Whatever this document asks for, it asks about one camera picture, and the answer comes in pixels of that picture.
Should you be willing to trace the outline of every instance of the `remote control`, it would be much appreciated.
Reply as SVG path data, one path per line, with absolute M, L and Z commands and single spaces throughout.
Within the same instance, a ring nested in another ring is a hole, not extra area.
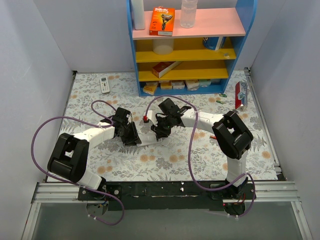
M 110 88 L 109 88 L 109 82 L 106 77 L 101 77 L 100 78 L 100 85 L 101 85 L 101 91 L 103 94 L 108 94 L 110 93 Z

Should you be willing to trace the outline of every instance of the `white wall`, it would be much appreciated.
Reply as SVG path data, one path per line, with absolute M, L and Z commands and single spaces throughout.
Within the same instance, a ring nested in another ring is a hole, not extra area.
M 244 69 L 245 67 L 252 66 L 270 27 L 274 23 L 285 1 L 286 0 L 258 0 L 255 19 L 238 62 L 236 63 L 236 69 Z
M 320 2 L 287 0 L 252 66 L 281 168 L 320 239 Z
M 285 0 L 259 0 L 255 23 L 237 69 L 250 67 Z M 126 0 L 34 0 L 72 70 L 132 71 Z M 181 9 L 181 0 L 144 0 L 150 11 L 161 5 Z M 232 8 L 237 0 L 199 0 L 198 8 Z
M 22 236 L 37 181 L 30 143 L 46 119 L 62 115 L 72 72 L 32 0 L 0 0 L 0 239 Z M 46 168 L 59 122 L 45 128 L 36 157 Z

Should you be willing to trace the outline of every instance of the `cable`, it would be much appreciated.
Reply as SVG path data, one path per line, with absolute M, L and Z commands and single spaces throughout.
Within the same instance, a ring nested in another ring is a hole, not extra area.
M 248 175 L 249 178 L 251 179 L 251 181 L 252 181 L 252 187 L 253 187 L 253 196 L 252 196 L 251 203 L 250 203 L 248 209 L 247 209 L 244 213 L 242 213 L 241 215 L 233 216 L 233 215 L 228 214 L 227 216 L 231 216 L 231 217 L 234 217 L 234 218 L 236 218 L 236 219 L 237 219 L 237 218 L 244 217 L 245 215 L 247 215 L 247 214 L 249 213 L 249 211 L 251 210 L 251 208 L 252 208 L 253 205 L 254 205 L 255 197 L 256 197 L 256 185 L 255 185 L 255 181 L 254 181 L 253 177 L 251 176 L 251 174 L 250 174 L 250 173 L 247 173 L 247 175 Z M 219 215 L 219 216 L 226 216 L 225 214 L 220 213 L 220 212 L 207 211 L 207 213 L 213 214 L 213 215 Z
M 37 128 L 37 130 L 35 131 L 35 133 L 34 133 L 34 135 L 33 135 L 32 141 L 31 141 L 31 158 L 32 158 L 32 161 L 33 161 L 34 165 L 35 165 L 41 172 L 43 172 L 44 174 L 46 174 L 47 176 L 49 176 L 49 177 L 51 177 L 51 178 L 53 178 L 53 179 L 56 179 L 56 180 L 59 180 L 59 181 L 64 182 L 64 183 L 72 184 L 72 185 L 75 185 L 75 186 L 79 186 L 79 187 L 80 187 L 80 185 L 77 184 L 77 183 L 74 183 L 74 182 L 72 182 L 72 181 L 68 181 L 68 180 L 65 180 L 65 179 L 62 179 L 62 178 L 59 178 L 59 177 L 56 177 L 56 176 L 52 175 L 51 173 L 45 171 L 45 170 L 37 163 L 36 158 L 35 158 L 35 152 L 34 152 L 35 141 L 36 141 L 36 137 L 37 137 L 40 129 L 42 129 L 42 127 L 43 127 L 44 125 L 46 125 L 47 123 L 49 123 L 49 122 L 51 122 L 51 121 L 53 121 L 53 120 L 56 120 L 56 119 L 70 119 L 70 120 L 74 120 L 74 121 L 79 122 L 79 123 L 82 123 L 82 124 L 89 125 L 89 126 L 94 127 L 94 128 L 100 128 L 100 127 L 102 127 L 102 128 L 109 128 L 109 127 L 112 127 L 112 125 L 114 124 L 114 122 L 113 122 L 110 118 L 108 118 L 108 117 L 106 117 L 106 116 L 98 113 L 96 110 L 93 109 L 93 104 L 96 103 L 96 102 L 103 102 L 103 103 L 108 104 L 109 106 L 111 106 L 111 105 L 110 105 L 109 103 L 107 103 L 107 102 L 105 102 L 105 101 L 101 101 L 101 100 L 94 101 L 94 102 L 91 104 L 91 108 L 92 108 L 92 110 L 93 110 L 96 114 L 98 114 L 99 116 L 101 116 L 101 117 L 103 117 L 103 118 L 105 118 L 105 119 L 108 119 L 108 120 L 111 122 L 109 125 L 99 126 L 99 125 L 95 125 L 95 124 L 92 124 L 92 123 L 89 123 L 89 122 L 86 122 L 86 121 L 82 121 L 82 120 L 80 120 L 80 119 L 76 119 L 76 118 L 70 117 L 70 116 L 56 116 L 56 117 L 52 117 L 52 118 L 48 119 L 47 121 L 45 121 L 44 123 L 42 123 L 42 124 Z M 91 188 L 89 188 L 89 187 L 84 187 L 84 188 L 85 188 L 86 190 L 88 190 L 88 191 L 91 191 L 91 192 L 94 192 L 94 193 L 97 193 L 97 194 L 102 194 L 102 195 L 105 195 L 105 196 L 107 196 L 107 197 L 110 197 L 110 198 L 115 199 L 116 201 L 118 201 L 118 202 L 120 203 L 121 208 L 122 208 L 122 215 L 121 215 L 120 219 L 119 219 L 118 221 L 116 221 L 116 222 L 107 222 L 107 221 L 105 221 L 104 219 L 102 219 L 102 218 L 100 218 L 100 217 L 96 217 L 96 216 L 94 216 L 94 215 L 92 215 L 92 214 L 89 215 L 90 217 L 92 217 L 93 219 L 98 220 L 98 221 L 100 221 L 100 222 L 102 222 L 102 223 L 104 223 L 104 224 L 110 225 L 110 226 L 117 225 L 118 223 L 120 223 L 120 222 L 122 221 L 122 219 L 123 219 L 124 216 L 125 216 L 125 206 L 123 205 L 123 203 L 121 202 L 120 199 L 118 199 L 117 197 L 115 197 L 115 196 L 113 196 L 113 195 L 111 195 L 111 194 L 109 194 L 109 193 L 106 193 L 106 192 L 94 190 L 94 189 L 91 189 Z
M 98 111 L 96 111 L 96 110 L 94 109 L 94 104 L 95 104 L 95 103 L 104 103 L 104 104 L 107 104 L 107 105 L 110 106 L 115 112 L 117 111 L 114 106 L 112 106 L 110 103 L 108 103 L 108 102 L 106 102 L 106 101 L 103 101 L 103 100 L 95 100 L 95 101 L 93 101 L 93 102 L 91 103 L 91 109 L 92 109 L 92 111 L 93 111 L 95 114 L 98 114 L 100 117 L 103 117 L 103 118 L 105 118 L 105 119 L 108 119 L 108 117 L 105 117 L 105 116 L 102 115 L 100 112 L 98 112 Z
M 243 194 L 243 200 L 242 200 L 241 204 L 243 204 L 245 202 L 245 200 L 246 200 L 246 194 L 244 193 Z
M 151 104 L 152 104 L 155 100 L 157 100 L 157 99 L 159 99 L 159 98 L 162 98 L 162 97 L 170 97 L 170 98 L 178 99 L 178 100 L 180 100 L 180 101 L 182 101 L 182 102 L 190 105 L 190 106 L 194 109 L 194 111 L 195 111 L 195 122 L 194 122 L 194 126 L 193 126 L 193 129 L 192 129 L 191 138 L 190 138 L 190 142 L 189 142 L 189 149 L 188 149 L 188 168 L 189 168 L 190 176 L 191 176 L 193 182 L 194 182 L 200 189 L 205 190 L 205 191 L 209 191 L 209 192 L 220 191 L 220 190 L 223 190 L 223 189 L 226 189 L 226 188 L 230 187 L 230 186 L 233 185 L 236 181 L 238 181 L 239 179 L 241 179 L 242 177 L 244 177 L 244 176 L 246 176 L 246 175 L 248 175 L 248 176 L 250 177 L 250 179 L 251 179 L 251 181 L 252 181 L 252 185 L 253 185 L 253 190 L 254 190 L 254 192 L 253 192 L 253 197 L 252 197 L 252 202 L 251 202 L 248 210 L 247 210 L 246 212 L 244 212 L 242 215 L 240 215 L 239 217 L 242 217 L 242 216 L 246 215 L 246 214 L 248 213 L 248 211 L 252 208 L 252 205 L 253 205 L 253 203 L 254 203 L 254 201 L 255 201 L 256 187 L 255 187 L 254 179 L 252 178 L 252 176 L 251 176 L 249 173 L 243 173 L 243 174 L 241 174 L 240 176 L 238 176 L 235 180 L 233 180 L 232 182 L 228 183 L 227 185 L 224 185 L 224 186 L 221 186 L 221 187 L 217 187 L 217 188 L 207 188 L 207 187 L 204 187 L 204 186 L 200 185 L 200 184 L 197 182 L 197 180 L 196 180 L 196 178 L 195 178 L 195 176 L 194 176 L 194 174 L 193 174 L 193 172 L 192 172 L 192 166 L 191 166 L 191 149 L 192 149 L 193 138 L 194 138 L 194 135 L 195 135 L 195 132 L 196 132 L 196 129 L 197 129 L 197 124 L 198 124 L 198 118 L 199 118 L 198 110 L 197 110 L 197 108 L 196 108 L 192 103 L 190 103 L 190 102 L 188 102 L 188 101 L 186 101 L 186 100 L 184 100 L 184 99 L 182 99 L 182 98 L 180 98 L 180 97 L 172 96 L 172 95 L 162 95 L 162 96 L 157 96 L 157 97 L 155 97 L 155 98 L 149 103 L 149 105 L 147 106 L 146 111 L 145 111 L 145 116 L 147 116 L 148 110 L 149 110 Z
M 239 197 L 238 201 L 233 202 L 233 204 L 234 204 L 234 205 L 238 205 L 238 203 L 239 203 L 239 202 L 240 202 L 240 200 L 241 200 L 241 197 L 242 197 L 242 196 L 240 196 L 240 197 Z

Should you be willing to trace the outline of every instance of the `small box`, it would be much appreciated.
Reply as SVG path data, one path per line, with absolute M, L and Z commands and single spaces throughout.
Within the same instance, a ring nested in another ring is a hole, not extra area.
M 145 85 L 142 91 L 146 94 L 155 95 L 156 90 L 157 85 Z
M 160 83 L 160 88 L 162 90 L 170 90 L 170 89 L 172 89 L 171 82 L 161 82 Z
M 244 111 L 248 107 L 248 85 L 239 81 L 235 85 L 235 109 Z
M 199 88 L 199 80 L 193 79 L 193 80 L 185 80 L 186 87 L 189 91 L 195 91 Z
M 217 51 L 224 47 L 226 38 L 225 36 L 204 37 L 202 44 L 206 49 Z
M 147 86 L 158 86 L 158 81 L 146 81 L 145 85 Z
M 199 87 L 206 88 L 210 86 L 211 79 L 199 79 Z
M 158 6 L 153 8 L 149 35 L 172 36 L 175 23 L 175 9 Z
M 219 83 L 220 83 L 220 81 L 221 81 L 221 79 L 220 79 L 220 78 L 214 78 L 214 79 L 211 79 L 211 83 L 212 83 L 212 84 L 219 84 Z
M 183 80 L 171 81 L 171 85 L 173 89 L 184 89 L 185 82 Z
M 199 87 L 197 86 L 197 87 L 189 88 L 188 85 L 187 85 L 187 86 L 186 86 L 186 89 L 187 89 L 188 91 L 197 91 L 197 90 L 199 89 Z
M 159 62 L 157 65 L 155 65 L 152 68 L 152 73 L 155 75 L 158 79 L 161 78 L 163 75 L 165 75 L 167 72 L 181 64 L 182 61 L 162 61 Z

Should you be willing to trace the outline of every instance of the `cardboard box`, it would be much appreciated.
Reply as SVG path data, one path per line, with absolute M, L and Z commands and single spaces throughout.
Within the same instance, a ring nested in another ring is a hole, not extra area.
M 142 91 L 146 94 L 155 95 L 156 90 L 157 85 L 145 85 Z
M 170 90 L 170 89 L 172 89 L 171 82 L 160 82 L 160 88 L 162 90 Z
M 175 23 L 175 9 L 158 6 L 153 8 L 149 35 L 172 36 Z
M 210 79 L 199 79 L 199 86 L 202 88 L 206 88 L 211 84 Z
M 198 79 L 192 79 L 192 80 L 185 80 L 186 88 L 188 91 L 195 91 L 199 88 L 199 80 Z
M 155 65 L 152 68 L 152 73 L 155 75 L 158 79 L 161 78 L 163 75 L 165 75 L 167 72 L 169 72 L 171 69 L 175 68 L 179 64 L 181 64 L 182 61 L 162 61 L 159 62 L 157 65 Z
M 185 88 L 185 82 L 183 80 L 171 81 L 171 85 L 172 85 L 173 89 L 184 89 Z
M 147 85 L 147 86 L 158 86 L 158 81 L 146 81 L 145 85 Z

